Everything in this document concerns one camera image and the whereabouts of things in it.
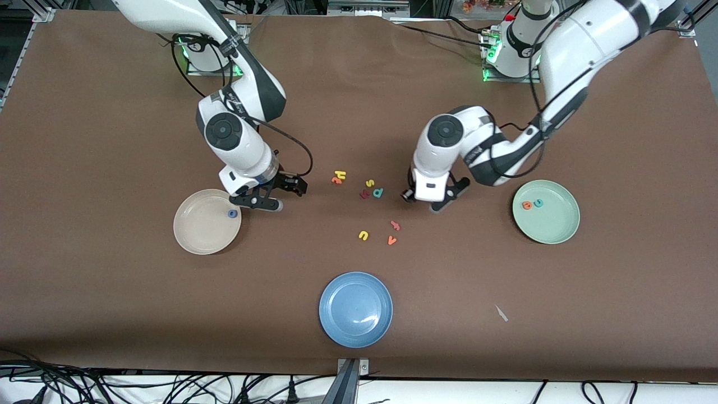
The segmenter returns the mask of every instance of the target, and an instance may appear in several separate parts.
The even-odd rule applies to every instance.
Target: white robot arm
[[[404,199],[432,202],[434,212],[451,203],[469,182],[463,178],[447,186],[449,170],[459,156],[478,183],[501,185],[508,181],[581,106],[600,68],[646,36],[659,14],[677,15],[680,8],[670,7],[673,3],[674,0],[585,2],[544,43],[539,72],[547,104],[523,133],[513,141],[507,140],[493,116],[480,106],[459,107],[434,117],[416,146],[410,189],[404,192]],[[526,59],[521,64],[528,69]]]
[[[212,37],[219,50],[241,70],[242,77],[210,94],[197,107],[197,127],[212,151],[227,165],[220,180],[232,203],[280,211],[269,198],[274,188],[301,196],[307,183],[280,170],[269,146],[256,131],[260,121],[281,116],[286,94],[277,79],[252,55],[242,37],[210,0],[114,0],[134,25],[146,31],[196,33]]]

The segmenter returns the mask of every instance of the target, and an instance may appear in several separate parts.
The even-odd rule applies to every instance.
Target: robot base
[[[509,77],[507,75],[503,75],[498,70],[496,70],[496,68],[491,63],[487,62],[486,59],[482,60],[481,67],[484,70],[484,81],[502,81],[504,83],[528,83],[527,75],[525,75],[524,77]],[[533,82],[540,83],[541,77],[539,76],[539,70],[533,69],[532,73]]]
[[[224,76],[229,78],[229,75],[232,74],[233,79],[232,81],[235,81],[237,78],[242,77],[242,72],[237,67],[233,69],[234,71],[229,71],[229,66],[224,67]],[[217,70],[215,72],[205,72],[202,70],[198,70],[192,63],[187,61],[187,75],[206,75],[206,76],[213,76],[213,77],[222,77],[222,72],[220,70]]]

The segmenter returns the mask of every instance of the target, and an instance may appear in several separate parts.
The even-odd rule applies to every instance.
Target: power cord
[[[541,38],[541,36],[546,32],[546,30],[547,30],[555,21],[557,21],[559,18],[561,18],[561,17],[564,16],[565,14],[567,14],[567,13],[569,13],[569,12],[572,12],[572,11],[573,11],[574,9],[576,9],[577,7],[579,7],[579,6],[583,5],[583,4],[585,4],[587,1],[588,1],[588,0],[581,0],[581,1],[579,1],[578,3],[573,4],[573,5],[571,5],[571,6],[567,7],[567,8],[565,8],[565,9],[564,9],[563,11],[561,11],[560,13],[558,13],[558,15],[556,15],[556,16],[538,33],[538,35],[536,36],[536,39],[533,41],[533,44],[532,44],[532,46],[531,46],[531,56],[528,57],[528,84],[529,84],[529,87],[531,87],[531,95],[533,96],[533,102],[534,102],[534,104],[536,105],[536,111],[537,111],[538,114],[542,114],[542,113],[544,112],[544,110],[546,109],[546,107],[548,107],[551,102],[553,102],[555,99],[557,99],[561,94],[563,94],[563,92],[564,92],[566,89],[568,89],[569,87],[571,87],[571,86],[572,86],[574,83],[576,83],[580,78],[582,78],[583,76],[585,76],[588,72],[590,72],[590,71],[592,70],[592,69],[588,69],[588,70],[584,71],[582,74],[580,74],[578,77],[576,77],[571,83],[569,83],[567,86],[565,86],[563,89],[561,89],[561,91],[558,92],[558,93],[556,94],[556,96],[553,97],[544,107],[541,107],[541,104],[539,103],[539,96],[536,94],[536,87],[534,86],[533,76],[531,75],[531,73],[533,72],[533,62],[532,62],[532,60],[533,60],[534,54],[536,53],[536,45],[539,43],[539,38]],[[493,127],[494,127],[494,132],[493,132],[492,136],[495,136],[495,135],[496,135],[496,129],[495,129],[495,128],[496,128],[496,119],[494,118],[493,114],[491,114],[489,111],[486,111],[486,113],[489,115],[489,117],[491,118],[491,122],[492,122],[493,125],[494,125],[494,126],[493,126]],[[506,126],[508,126],[508,125],[511,125],[511,126],[515,127],[516,129],[518,129],[518,130],[520,130],[520,131],[526,130],[526,127],[521,128],[521,127],[519,127],[518,125],[514,124],[513,122],[509,122],[509,123],[507,123],[507,124],[502,125],[502,126],[500,127],[500,129],[503,128],[503,127],[506,127]],[[538,151],[538,158],[536,158],[535,163],[534,163],[529,169],[527,169],[526,171],[524,171],[523,173],[516,174],[516,175],[510,175],[510,174],[507,174],[507,173],[502,173],[501,170],[499,170],[498,167],[496,166],[496,162],[494,161],[494,158],[493,158],[493,145],[492,145],[491,147],[489,147],[489,164],[491,165],[491,169],[494,171],[494,173],[499,174],[499,176],[504,177],[504,178],[521,178],[521,177],[524,177],[524,176],[526,176],[526,175],[528,175],[528,174],[531,174],[531,173],[541,164],[541,161],[544,159],[544,154],[546,153],[546,141],[547,141],[548,139],[546,138],[545,134],[542,134],[541,136],[542,136],[542,139],[541,139],[542,143],[541,143],[541,146],[540,146],[540,150]]]
[[[658,31],[674,31],[674,32],[690,32],[696,29],[696,17],[693,15],[691,10],[686,7],[683,10],[684,13],[688,16],[688,20],[691,21],[691,26],[688,28],[678,28],[678,27],[662,27],[662,28],[654,28],[652,29],[648,34],[653,34]]]
[[[249,380],[249,376],[244,378],[244,381],[242,381],[242,390],[240,391],[239,395],[235,400],[232,402],[232,404],[251,404],[249,401],[249,391],[252,390],[255,386],[257,386],[262,380],[265,380],[269,377],[269,375],[259,375],[256,379],[252,380],[251,382],[247,383],[247,380]]]
[[[294,376],[289,376],[289,392],[286,394],[286,404],[297,404],[298,402],[297,389],[294,388]]]
[[[473,33],[475,33],[475,34],[480,34],[483,29],[491,28],[490,25],[489,25],[488,27],[483,27],[483,28],[478,28],[478,29],[477,29],[477,28],[471,28],[471,27],[469,27],[468,25],[464,24],[464,22],[463,22],[462,20],[460,20],[460,19],[458,19],[458,18],[456,18],[456,17],[454,17],[454,16],[452,16],[452,15],[449,15],[449,16],[447,16],[447,17],[444,17],[444,19],[451,20],[451,21],[457,23],[459,26],[461,26],[461,28],[466,29],[468,32],[473,32]]]
[[[536,392],[536,395],[533,397],[533,401],[531,401],[531,404],[536,404],[539,402],[539,397],[541,397],[541,393],[544,391],[544,388],[549,383],[548,380],[544,380],[543,383],[541,383],[541,386],[538,388],[538,391]]]
[[[598,397],[598,400],[601,402],[601,404],[606,404],[606,403],[603,401],[603,397],[601,396],[601,392],[598,391],[598,387],[596,387],[596,385],[593,384],[593,382],[583,382],[583,383],[581,383],[581,392],[583,393],[584,398],[586,399],[586,401],[588,401],[588,402],[591,403],[591,404],[597,404],[595,401],[591,400],[591,399],[588,397],[588,393],[586,393],[586,386],[591,386],[591,388],[593,388],[593,391],[596,393],[596,396]]]

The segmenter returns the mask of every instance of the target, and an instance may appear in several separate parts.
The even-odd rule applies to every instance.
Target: table
[[[528,87],[484,83],[471,45],[379,18],[260,20],[251,48],[288,97],[274,123],[311,148],[314,171],[307,195],[244,211],[211,256],[172,234],[186,197],[221,188],[222,163],[169,50],[119,13],[38,26],[0,114],[1,345],[96,367],[321,374],[369,357],[383,376],[716,379],[718,111],[694,41],[639,42],[598,73],[535,173],[474,184],[432,215],[398,195],[423,126],[463,104],[526,122]],[[471,38],[452,24],[422,27]],[[261,133],[287,169],[306,167]],[[369,178],[382,198],[359,197]],[[564,244],[512,221],[513,193],[537,178],[579,202]],[[394,301],[388,333],[360,350],[317,316],[324,286],[353,270]]]

